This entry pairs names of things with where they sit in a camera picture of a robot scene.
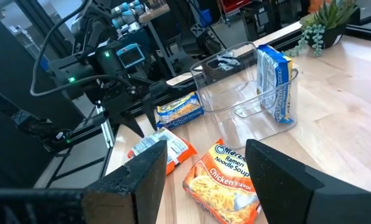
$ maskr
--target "snack wrapper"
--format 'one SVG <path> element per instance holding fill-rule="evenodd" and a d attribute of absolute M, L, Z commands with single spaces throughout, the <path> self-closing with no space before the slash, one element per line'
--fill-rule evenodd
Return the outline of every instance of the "snack wrapper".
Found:
<path fill-rule="evenodd" d="M 159 122 L 156 126 L 158 128 L 174 129 L 196 119 L 203 113 L 204 110 L 199 104 L 197 94 L 192 92 L 164 106 L 158 106 Z"/>
<path fill-rule="evenodd" d="M 281 86 L 275 94 L 261 101 L 279 123 L 292 123 L 289 108 L 293 61 L 269 45 L 258 47 L 257 94 L 262 94 Z"/>
<path fill-rule="evenodd" d="M 167 166 L 166 175 L 170 174 L 176 165 L 181 164 L 190 156 L 197 154 L 194 147 L 187 141 L 177 137 L 166 128 L 159 129 L 156 133 L 142 138 L 128 153 L 128 158 L 133 158 L 153 146 L 160 140 L 167 142 Z"/>
<path fill-rule="evenodd" d="M 251 224 L 261 210 L 245 156 L 222 140 L 191 168 L 183 188 L 219 223 Z"/>

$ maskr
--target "blue and white package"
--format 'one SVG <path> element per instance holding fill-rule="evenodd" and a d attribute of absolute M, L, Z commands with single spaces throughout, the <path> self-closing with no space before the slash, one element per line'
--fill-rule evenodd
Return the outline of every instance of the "blue and white package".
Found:
<path fill-rule="evenodd" d="M 156 126 L 157 128 L 174 129 L 196 119 L 203 113 L 204 109 L 199 104 L 197 94 L 192 92 L 164 106 L 158 106 L 159 122 Z"/>
<path fill-rule="evenodd" d="M 257 94 L 276 89 L 261 101 L 273 118 L 280 123 L 294 122 L 289 114 L 293 61 L 269 45 L 258 47 Z"/>

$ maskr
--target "green led light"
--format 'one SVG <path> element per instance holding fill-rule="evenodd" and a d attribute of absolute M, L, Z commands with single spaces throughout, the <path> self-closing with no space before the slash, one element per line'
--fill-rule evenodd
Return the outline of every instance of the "green led light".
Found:
<path fill-rule="evenodd" d="M 68 78 L 68 81 L 70 82 L 70 83 L 72 83 L 72 82 L 74 82 L 76 79 L 74 78 L 74 77 L 70 77 L 70 78 Z"/>

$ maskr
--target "small display screen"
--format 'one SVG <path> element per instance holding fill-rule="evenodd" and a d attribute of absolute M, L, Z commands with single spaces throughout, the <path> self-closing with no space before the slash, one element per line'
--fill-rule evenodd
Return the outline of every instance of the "small display screen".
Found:
<path fill-rule="evenodd" d="M 143 56 L 140 54 L 138 49 L 135 47 L 119 55 L 119 58 L 121 59 L 123 65 L 127 66 L 127 65 L 134 63 L 137 60 L 142 59 Z"/>

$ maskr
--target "orange snack package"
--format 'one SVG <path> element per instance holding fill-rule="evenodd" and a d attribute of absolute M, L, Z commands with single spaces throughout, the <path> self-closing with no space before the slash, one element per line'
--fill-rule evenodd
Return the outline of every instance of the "orange snack package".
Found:
<path fill-rule="evenodd" d="M 139 144 L 135 145 L 128 153 L 128 158 L 133 158 L 144 152 L 160 140 L 167 141 L 167 166 L 166 175 L 170 174 L 176 165 L 184 162 L 190 156 L 197 154 L 194 147 L 187 141 L 177 137 L 166 128 L 157 130 L 154 134 L 142 138 Z"/>
<path fill-rule="evenodd" d="M 183 188 L 222 224 L 251 224 L 261 210 L 245 156 L 221 139 L 191 168 Z"/>

